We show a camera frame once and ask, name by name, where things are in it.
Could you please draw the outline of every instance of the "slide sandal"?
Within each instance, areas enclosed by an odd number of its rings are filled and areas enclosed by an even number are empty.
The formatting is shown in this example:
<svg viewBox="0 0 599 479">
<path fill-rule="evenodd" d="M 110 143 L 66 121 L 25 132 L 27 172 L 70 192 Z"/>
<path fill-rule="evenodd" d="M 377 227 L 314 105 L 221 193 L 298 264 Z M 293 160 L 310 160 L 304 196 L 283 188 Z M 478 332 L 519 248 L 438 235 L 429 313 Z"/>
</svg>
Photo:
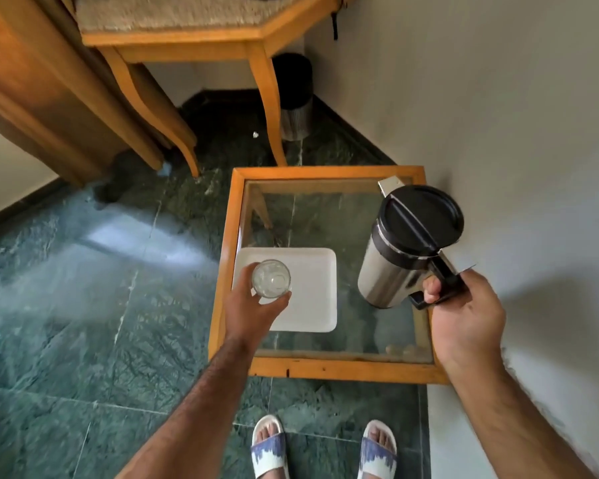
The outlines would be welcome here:
<svg viewBox="0 0 599 479">
<path fill-rule="evenodd" d="M 388 435 L 393 449 L 397 450 L 397 442 L 395 441 L 393 431 L 379 420 L 369 421 L 361 439 L 361 455 L 359 456 L 357 479 L 361 479 L 364 473 L 372 474 L 379 477 L 379 479 L 393 479 L 395 477 L 395 470 L 397 469 L 397 454 L 369 438 L 370 429 L 373 427 L 377 427 L 378 430 Z"/>
<path fill-rule="evenodd" d="M 256 444 L 257 433 L 271 422 L 277 425 L 279 433 Z M 256 472 L 256 478 L 263 476 L 268 471 L 281 467 L 284 469 L 284 477 L 289 479 L 284 428 L 275 415 L 265 415 L 256 423 L 256 427 L 253 430 L 253 439 L 251 440 L 251 461 L 253 462 L 253 469 Z"/>
</svg>

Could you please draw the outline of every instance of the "person's left hand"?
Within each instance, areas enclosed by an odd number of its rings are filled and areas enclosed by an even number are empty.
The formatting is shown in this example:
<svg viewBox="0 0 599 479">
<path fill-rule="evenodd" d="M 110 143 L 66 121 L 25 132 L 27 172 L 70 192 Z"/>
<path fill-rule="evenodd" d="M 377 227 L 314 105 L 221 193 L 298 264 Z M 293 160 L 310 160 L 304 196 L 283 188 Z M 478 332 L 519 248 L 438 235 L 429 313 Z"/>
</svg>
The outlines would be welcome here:
<svg viewBox="0 0 599 479">
<path fill-rule="evenodd" d="M 275 318 L 289 305 L 291 292 L 278 297 L 272 303 L 260 304 L 260 296 L 251 295 L 251 276 L 259 262 L 242 269 L 238 284 L 224 299 L 226 339 L 237 340 L 255 354 Z"/>
</svg>

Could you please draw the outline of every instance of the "black baseboard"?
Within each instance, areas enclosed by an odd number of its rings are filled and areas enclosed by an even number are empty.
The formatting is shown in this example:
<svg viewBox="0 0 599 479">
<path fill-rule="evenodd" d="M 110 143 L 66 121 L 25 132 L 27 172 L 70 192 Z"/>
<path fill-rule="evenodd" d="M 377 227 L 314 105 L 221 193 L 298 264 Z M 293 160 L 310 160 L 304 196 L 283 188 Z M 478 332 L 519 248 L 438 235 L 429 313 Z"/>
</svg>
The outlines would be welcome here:
<svg viewBox="0 0 599 479">
<path fill-rule="evenodd" d="M 64 181 L 61 178 L 56 178 L 53 181 L 45 184 L 44 186 L 38 188 L 35 192 L 29 193 L 23 199 L 18 200 L 15 203 L 12 203 L 7 208 L 3 208 L 0 210 L 0 225 L 2 225 L 7 220 L 10 220 L 16 215 L 28 210 L 35 205 L 38 205 L 42 200 L 46 199 L 50 195 L 53 195 L 55 192 L 67 188 L 69 183 Z"/>
<path fill-rule="evenodd" d="M 191 98 L 186 100 L 181 107 L 183 115 L 191 115 L 208 104 L 261 104 L 261 98 L 259 91 L 256 88 L 241 88 L 233 90 L 201 90 Z M 346 136 L 355 141 L 364 148 L 367 152 L 371 153 L 380 164 L 383 165 L 394 165 L 395 162 L 382 150 L 380 150 L 375 144 L 371 143 L 368 138 L 361 134 L 357 129 L 353 128 L 348 122 L 346 122 L 337 112 L 331 109 L 323 100 L 318 96 L 313 96 L 313 105 L 315 108 L 334 121 L 342 130 Z"/>
</svg>

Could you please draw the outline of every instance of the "clear glass cup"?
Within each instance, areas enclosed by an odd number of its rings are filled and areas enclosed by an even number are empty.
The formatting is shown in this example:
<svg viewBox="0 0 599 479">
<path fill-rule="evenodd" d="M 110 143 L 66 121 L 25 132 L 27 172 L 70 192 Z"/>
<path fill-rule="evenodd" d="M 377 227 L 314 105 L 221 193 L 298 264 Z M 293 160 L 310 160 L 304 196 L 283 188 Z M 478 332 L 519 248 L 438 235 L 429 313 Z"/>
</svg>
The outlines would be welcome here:
<svg viewBox="0 0 599 479">
<path fill-rule="evenodd" d="M 251 283 L 259 296 L 275 299 L 291 288 L 291 273 L 283 262 L 268 258 L 253 270 Z"/>
</svg>

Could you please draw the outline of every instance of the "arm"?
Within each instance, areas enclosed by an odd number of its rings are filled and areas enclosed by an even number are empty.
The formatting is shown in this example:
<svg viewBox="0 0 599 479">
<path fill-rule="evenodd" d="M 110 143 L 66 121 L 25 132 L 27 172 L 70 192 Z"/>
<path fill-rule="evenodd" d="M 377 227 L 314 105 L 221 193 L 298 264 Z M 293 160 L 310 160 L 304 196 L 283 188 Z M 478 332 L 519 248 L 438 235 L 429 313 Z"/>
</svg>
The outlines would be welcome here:
<svg viewBox="0 0 599 479">
<path fill-rule="evenodd" d="M 191 391 L 133 456 L 120 479 L 217 477 L 224 445 L 260 341 L 288 305 L 290 292 L 267 305 L 251 296 L 255 264 L 242 270 L 225 301 L 226 338 Z"/>
<path fill-rule="evenodd" d="M 461 276 L 469 292 L 433 309 L 432 339 L 497 476 L 594 479 L 504 368 L 506 315 L 494 290 L 475 271 Z M 436 278 L 424 282 L 426 301 L 440 288 Z"/>
</svg>

